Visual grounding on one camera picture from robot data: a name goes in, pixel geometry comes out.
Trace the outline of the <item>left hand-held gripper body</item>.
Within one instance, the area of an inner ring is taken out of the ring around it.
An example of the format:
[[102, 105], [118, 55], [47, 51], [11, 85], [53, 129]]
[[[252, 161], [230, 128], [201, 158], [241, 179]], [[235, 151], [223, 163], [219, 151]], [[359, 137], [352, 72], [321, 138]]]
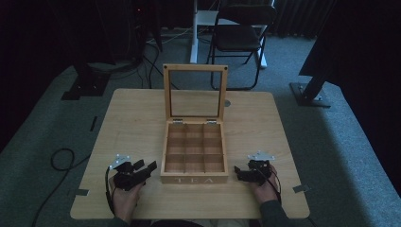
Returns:
[[109, 169], [116, 170], [113, 176], [115, 186], [125, 191], [129, 191], [134, 186], [144, 183], [147, 178], [141, 177], [138, 172], [145, 168], [141, 167], [138, 170], [133, 169], [131, 157], [129, 155], [117, 154], [115, 159], [109, 165]]

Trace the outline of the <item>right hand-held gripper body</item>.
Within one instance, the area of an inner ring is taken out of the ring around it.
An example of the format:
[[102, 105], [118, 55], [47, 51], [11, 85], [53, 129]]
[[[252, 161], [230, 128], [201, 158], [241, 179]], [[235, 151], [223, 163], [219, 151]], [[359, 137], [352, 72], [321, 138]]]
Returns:
[[248, 170], [243, 174], [244, 180], [249, 183], [258, 183], [262, 185], [271, 176], [270, 161], [275, 157], [264, 151], [257, 151], [248, 155]]

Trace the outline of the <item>wooden tea box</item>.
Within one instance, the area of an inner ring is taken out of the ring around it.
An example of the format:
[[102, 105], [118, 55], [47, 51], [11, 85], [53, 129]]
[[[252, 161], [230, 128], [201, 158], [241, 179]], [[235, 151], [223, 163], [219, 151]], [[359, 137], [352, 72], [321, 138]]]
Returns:
[[[166, 135], [162, 155], [163, 183], [226, 183], [229, 173], [223, 117], [228, 67], [213, 64], [163, 66]], [[172, 80], [184, 76], [218, 78], [213, 91], [175, 90]]]

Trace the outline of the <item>person's right hand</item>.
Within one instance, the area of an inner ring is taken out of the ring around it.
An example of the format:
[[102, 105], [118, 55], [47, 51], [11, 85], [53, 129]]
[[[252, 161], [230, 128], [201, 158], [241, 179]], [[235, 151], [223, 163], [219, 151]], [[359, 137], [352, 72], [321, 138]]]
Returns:
[[271, 166], [270, 170], [271, 175], [264, 184], [250, 183], [250, 188], [259, 204], [267, 201], [279, 201], [278, 184], [276, 181], [277, 171], [274, 166]]

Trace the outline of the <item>person's left hand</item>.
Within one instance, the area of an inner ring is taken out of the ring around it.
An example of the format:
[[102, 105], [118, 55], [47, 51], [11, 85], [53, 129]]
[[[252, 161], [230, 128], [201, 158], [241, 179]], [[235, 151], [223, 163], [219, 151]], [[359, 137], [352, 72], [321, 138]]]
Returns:
[[140, 198], [140, 190], [145, 184], [140, 183], [129, 191], [125, 191], [116, 187], [113, 178], [110, 178], [109, 185], [112, 190], [114, 216], [122, 220], [124, 224], [130, 225], [137, 202]]

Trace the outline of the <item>black metal stand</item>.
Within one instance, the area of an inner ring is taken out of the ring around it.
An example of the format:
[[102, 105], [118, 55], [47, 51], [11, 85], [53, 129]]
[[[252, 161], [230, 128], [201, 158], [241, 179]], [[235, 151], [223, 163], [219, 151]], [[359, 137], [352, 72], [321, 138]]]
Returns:
[[87, 63], [74, 64], [77, 78], [62, 100], [79, 100], [82, 96], [103, 96], [110, 74], [94, 71]]
[[331, 74], [332, 60], [327, 35], [321, 34], [306, 57], [299, 73], [300, 76], [311, 76], [310, 82], [292, 82], [289, 85], [299, 106], [330, 107], [322, 88]]

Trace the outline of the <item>black folding chair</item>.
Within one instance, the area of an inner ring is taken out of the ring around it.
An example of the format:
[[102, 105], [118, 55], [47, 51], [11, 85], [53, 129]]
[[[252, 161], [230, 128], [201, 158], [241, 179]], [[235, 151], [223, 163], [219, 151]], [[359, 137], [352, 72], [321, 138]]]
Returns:
[[215, 63], [220, 52], [247, 52], [244, 63], [264, 53], [269, 27], [277, 10], [273, 4], [232, 4], [218, 11], [206, 63]]

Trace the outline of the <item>dark curtain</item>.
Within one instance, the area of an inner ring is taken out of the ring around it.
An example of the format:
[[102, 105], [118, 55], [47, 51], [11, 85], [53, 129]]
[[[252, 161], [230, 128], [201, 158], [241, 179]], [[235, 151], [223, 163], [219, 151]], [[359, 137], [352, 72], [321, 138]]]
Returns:
[[277, 17], [270, 33], [278, 37], [317, 37], [337, 0], [274, 0]]

